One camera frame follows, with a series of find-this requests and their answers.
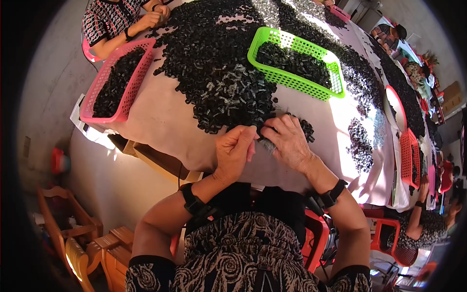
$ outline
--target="pink plastic basket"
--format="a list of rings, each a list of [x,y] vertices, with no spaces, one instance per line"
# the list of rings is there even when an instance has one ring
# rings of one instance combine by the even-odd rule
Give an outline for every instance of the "pink plastic basket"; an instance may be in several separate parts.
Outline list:
[[[340,9],[339,7],[337,7],[335,5],[331,5],[329,7],[329,9],[331,10],[332,14],[336,15],[337,17],[342,19],[344,22],[347,22],[347,21],[350,20],[350,14],[348,14],[344,10]]]
[[[91,87],[86,93],[85,99],[81,104],[81,109],[79,112],[79,117],[83,122],[87,123],[110,123],[113,121],[126,121],[128,119],[128,113],[130,107],[133,104],[134,98],[138,93],[141,82],[148,71],[149,65],[152,63],[152,47],[156,43],[154,38],[147,38],[138,41],[133,41],[122,45],[121,47],[116,48],[104,62],[102,68],[99,70],[96,78],[94,79]],[[133,75],[128,82],[128,85],[123,93],[123,96],[120,100],[115,114],[110,118],[93,118],[94,114],[94,102],[96,97],[99,94],[102,86],[109,78],[110,68],[117,62],[117,60],[134,50],[136,47],[143,48],[146,53],[144,53],[143,58],[141,58],[138,66],[133,72]]]
[[[412,146],[415,148],[414,157],[412,157]],[[417,179],[412,181],[412,159],[415,159],[415,168],[417,169]],[[408,185],[418,190],[420,187],[420,152],[418,151],[417,138],[410,128],[401,135],[401,178]]]

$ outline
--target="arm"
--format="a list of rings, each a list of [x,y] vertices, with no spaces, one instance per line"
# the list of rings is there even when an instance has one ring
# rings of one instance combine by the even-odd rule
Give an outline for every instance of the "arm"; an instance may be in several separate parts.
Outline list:
[[[160,21],[160,16],[161,12],[148,12],[140,20],[138,20],[137,23],[128,28],[128,35],[135,36],[140,31],[156,26]],[[93,45],[92,48],[99,58],[105,60],[109,57],[113,50],[125,43],[127,43],[127,36],[125,35],[125,32],[122,32],[111,40],[107,40],[106,38],[100,40],[95,45]]]
[[[193,195],[204,203],[240,177],[246,161],[255,152],[256,127],[237,126],[216,140],[218,167],[216,171],[191,187]],[[172,236],[180,232],[192,217],[185,209],[181,191],[155,204],[136,225],[132,257],[162,256],[173,260],[170,253]]]
[[[424,175],[420,181],[420,191],[418,195],[418,201],[425,203],[426,196],[428,195],[428,175]],[[420,215],[422,214],[422,208],[414,206],[412,214],[410,215],[409,225],[405,231],[405,235],[408,237],[418,240],[422,235],[423,226],[420,225]]]
[[[261,133],[276,145],[273,156],[304,174],[318,193],[335,187],[339,179],[310,150],[297,118],[283,115],[269,119]],[[346,188],[337,198],[337,204],[329,208],[329,214],[340,233],[331,277],[351,265],[369,267],[370,229],[363,211]]]

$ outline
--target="black wire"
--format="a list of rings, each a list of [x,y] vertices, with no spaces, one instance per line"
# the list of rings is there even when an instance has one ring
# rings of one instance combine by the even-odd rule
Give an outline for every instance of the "black wire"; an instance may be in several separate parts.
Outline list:
[[[180,174],[182,173],[183,163],[180,161],[180,170],[178,171],[178,188],[180,188]]]
[[[326,269],[324,268],[323,263],[321,262],[321,260],[319,260],[319,264],[321,265],[321,268],[323,269],[324,275],[326,276],[326,282],[329,282],[329,277],[328,277],[328,275],[326,273]]]
[[[86,10],[89,6],[89,1],[90,0],[88,0],[88,3],[86,4]],[[83,37],[83,28],[81,28],[81,37]],[[96,69],[96,72],[99,73],[99,70],[97,70],[96,66],[85,55],[85,51],[83,50],[83,39],[81,39],[81,52],[83,52],[83,56],[85,57],[85,59],[94,67],[94,69]]]

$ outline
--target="hair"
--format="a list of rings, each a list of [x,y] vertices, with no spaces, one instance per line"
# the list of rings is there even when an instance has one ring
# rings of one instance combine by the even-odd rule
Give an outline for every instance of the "hair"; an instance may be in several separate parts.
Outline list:
[[[456,214],[456,217],[455,217],[456,223],[460,222],[460,219],[462,218],[462,214],[465,212],[465,210],[463,209],[464,209],[464,205],[465,205],[466,198],[467,198],[466,192],[467,192],[467,189],[460,189],[459,193],[455,196],[455,198],[457,199],[456,205],[462,205],[462,209]]]
[[[428,67],[427,65],[423,65],[422,73],[425,75],[425,78],[428,78],[431,74],[430,67]]]
[[[458,166],[453,167],[453,175],[454,175],[454,178],[458,178],[458,177],[459,177],[459,175],[460,175],[460,167],[458,167]]]
[[[398,24],[396,25],[395,29],[396,29],[397,36],[399,37],[399,39],[405,40],[405,38],[407,37],[407,30],[405,30],[405,27]]]

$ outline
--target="pink tablecloth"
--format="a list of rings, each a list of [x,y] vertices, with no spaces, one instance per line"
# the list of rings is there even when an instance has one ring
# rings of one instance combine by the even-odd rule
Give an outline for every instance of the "pink tablecloth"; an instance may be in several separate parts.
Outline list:
[[[365,58],[365,50],[359,46],[351,26],[333,31],[346,44],[353,44]],[[161,58],[162,49],[154,49],[154,58]],[[108,124],[123,137],[145,143],[154,149],[178,158],[190,170],[211,171],[216,165],[214,138],[197,128],[193,119],[193,105],[185,104],[185,96],[176,92],[176,79],[163,73],[153,76],[153,71],[163,60],[151,64],[126,122]],[[353,196],[359,203],[385,205],[390,196],[394,176],[394,150],[392,138],[386,136],[381,149],[374,150],[374,166],[369,174],[361,176],[354,161],[347,153],[350,147],[348,126],[352,118],[360,118],[357,102],[350,93],[344,99],[331,98],[327,102],[314,99],[293,89],[277,86],[273,94],[284,110],[306,119],[315,130],[315,142],[310,148],[339,178],[351,183]],[[258,185],[278,185],[285,190],[301,192],[309,187],[299,173],[279,164],[261,145],[256,145],[256,155],[248,163],[240,181]]]

